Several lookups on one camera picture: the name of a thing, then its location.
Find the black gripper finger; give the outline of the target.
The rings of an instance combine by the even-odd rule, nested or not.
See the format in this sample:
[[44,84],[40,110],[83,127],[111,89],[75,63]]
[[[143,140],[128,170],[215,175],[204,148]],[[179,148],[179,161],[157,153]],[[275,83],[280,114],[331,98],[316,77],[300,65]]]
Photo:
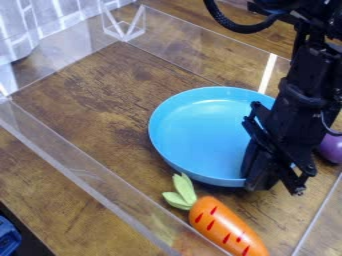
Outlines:
[[280,158],[264,151],[263,167],[260,176],[252,181],[244,181],[247,191],[270,190],[279,181],[276,172],[280,170]]
[[263,156],[263,149],[260,148],[258,143],[251,140],[247,145],[240,167],[242,176],[247,181],[255,180],[263,172]]

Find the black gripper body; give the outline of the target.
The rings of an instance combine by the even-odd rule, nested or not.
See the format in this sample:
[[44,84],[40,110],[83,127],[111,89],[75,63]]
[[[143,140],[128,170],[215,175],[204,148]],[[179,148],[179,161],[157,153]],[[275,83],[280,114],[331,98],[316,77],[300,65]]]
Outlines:
[[286,78],[279,83],[279,94],[267,108],[252,101],[251,112],[243,118],[243,128],[263,151],[280,158],[276,172],[291,195],[302,195],[306,181],[318,173],[312,150],[320,144],[339,112],[338,95],[306,95]]

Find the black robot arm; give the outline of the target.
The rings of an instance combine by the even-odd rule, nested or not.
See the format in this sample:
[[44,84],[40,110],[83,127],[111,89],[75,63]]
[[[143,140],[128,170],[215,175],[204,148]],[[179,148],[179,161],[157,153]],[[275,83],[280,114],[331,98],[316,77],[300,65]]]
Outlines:
[[290,70],[280,79],[275,102],[267,108],[251,103],[242,125],[250,135],[240,173],[244,189],[267,190],[282,183],[292,195],[306,189],[316,175],[312,150],[342,110],[342,50],[328,39],[342,41],[342,0],[283,0],[266,10],[286,10],[296,19],[296,37]]

